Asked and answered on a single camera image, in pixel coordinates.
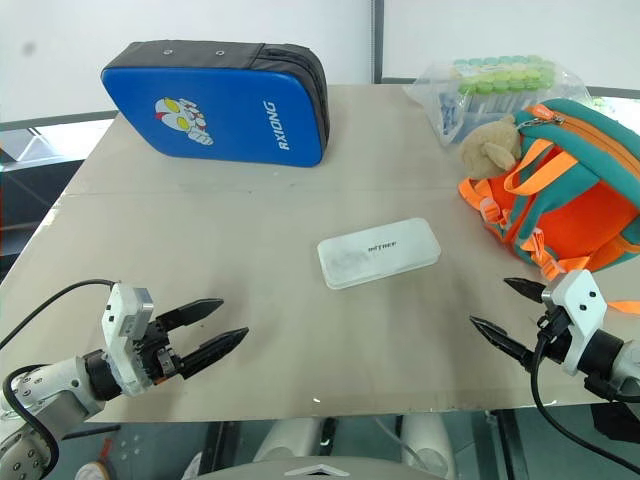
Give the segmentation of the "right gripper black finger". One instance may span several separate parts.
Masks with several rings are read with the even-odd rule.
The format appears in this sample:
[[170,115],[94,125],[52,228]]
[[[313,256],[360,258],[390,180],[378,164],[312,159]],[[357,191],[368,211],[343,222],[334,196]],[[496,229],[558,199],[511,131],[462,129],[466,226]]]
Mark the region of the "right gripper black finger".
[[469,320],[491,345],[516,360],[528,373],[531,372],[533,351],[511,338],[504,329],[488,320],[475,316],[470,316]]
[[520,295],[536,303],[543,302],[542,294],[546,288],[544,284],[519,277],[508,277],[503,281]]

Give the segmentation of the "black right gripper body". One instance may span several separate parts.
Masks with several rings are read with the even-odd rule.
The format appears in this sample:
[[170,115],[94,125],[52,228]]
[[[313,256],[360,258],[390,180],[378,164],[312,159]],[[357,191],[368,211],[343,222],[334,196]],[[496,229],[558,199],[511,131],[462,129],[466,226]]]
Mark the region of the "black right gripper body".
[[531,365],[539,365],[544,358],[562,364],[572,342],[569,326],[572,324],[564,307],[547,310],[537,321],[537,342]]

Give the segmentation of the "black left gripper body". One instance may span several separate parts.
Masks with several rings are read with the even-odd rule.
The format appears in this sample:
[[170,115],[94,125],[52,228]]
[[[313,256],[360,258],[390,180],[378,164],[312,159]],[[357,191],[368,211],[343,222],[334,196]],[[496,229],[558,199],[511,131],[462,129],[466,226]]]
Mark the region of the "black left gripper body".
[[174,320],[154,320],[147,324],[143,336],[134,341],[134,352],[153,385],[181,373],[182,359],[174,353],[168,335],[180,326]]

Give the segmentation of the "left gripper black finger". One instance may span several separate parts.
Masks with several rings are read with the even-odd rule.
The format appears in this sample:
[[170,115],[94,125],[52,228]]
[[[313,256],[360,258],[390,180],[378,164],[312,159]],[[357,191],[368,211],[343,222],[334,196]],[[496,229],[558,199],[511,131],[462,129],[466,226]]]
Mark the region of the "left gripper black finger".
[[249,333],[248,327],[224,332],[180,360],[178,373],[188,379],[231,353]]
[[176,329],[191,325],[209,316],[223,304],[224,300],[221,298],[195,300],[157,316],[156,322],[163,329]]

